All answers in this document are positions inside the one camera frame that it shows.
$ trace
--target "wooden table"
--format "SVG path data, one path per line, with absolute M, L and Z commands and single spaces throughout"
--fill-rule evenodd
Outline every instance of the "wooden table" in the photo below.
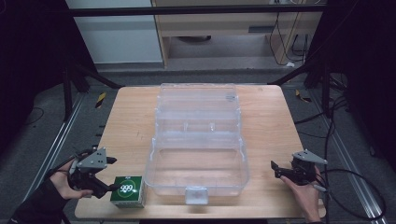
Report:
M 303 149 L 278 86 L 237 85 L 250 180 L 238 197 L 209 197 L 209 205 L 185 205 L 184 196 L 158 196 L 148 189 L 146 207 L 120 209 L 110 193 L 78 201 L 80 218 L 276 218 L 301 217 L 288 187 L 274 178 L 270 161 L 290 168 L 291 153 Z M 160 87 L 120 89 L 99 147 L 118 161 L 96 176 L 112 184 L 117 175 L 143 175 L 154 135 L 154 108 Z M 322 202 L 320 214 L 324 216 Z

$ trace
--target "hand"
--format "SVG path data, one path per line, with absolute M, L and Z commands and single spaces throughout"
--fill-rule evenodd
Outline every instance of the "hand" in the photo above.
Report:
M 70 188 L 67 181 L 67 171 L 69 170 L 73 160 L 62 166 L 58 171 L 55 172 L 49 179 L 58 190 L 59 194 L 66 200 L 69 199 L 80 199 L 84 196 L 93 194 L 90 189 L 73 190 Z
M 315 169 L 319 175 L 319 169 L 317 167 L 315 167 Z M 320 221 L 318 211 L 318 190 L 313 187 L 313 185 L 317 183 L 313 182 L 308 185 L 298 186 L 283 175 L 280 179 L 283 180 L 283 182 L 285 182 L 285 184 L 293 191 L 297 203 L 303 209 L 305 221 L 307 223 Z

